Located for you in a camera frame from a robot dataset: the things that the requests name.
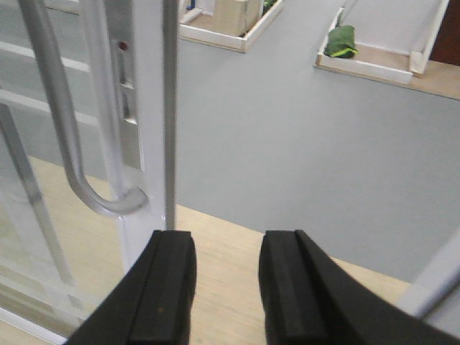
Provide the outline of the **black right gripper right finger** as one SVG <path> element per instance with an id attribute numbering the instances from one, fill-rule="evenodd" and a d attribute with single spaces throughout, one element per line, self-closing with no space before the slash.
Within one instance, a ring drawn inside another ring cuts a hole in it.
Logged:
<path id="1" fill-rule="evenodd" d="M 458 344 L 340 268 L 304 231 L 266 231 L 259 290 L 268 344 Z"/>

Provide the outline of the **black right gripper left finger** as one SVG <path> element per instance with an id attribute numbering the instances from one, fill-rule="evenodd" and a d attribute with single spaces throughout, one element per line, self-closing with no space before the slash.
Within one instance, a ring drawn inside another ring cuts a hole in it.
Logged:
<path id="1" fill-rule="evenodd" d="M 196 247 L 188 231 L 154 231 L 120 283 L 68 344 L 189 344 Z"/>

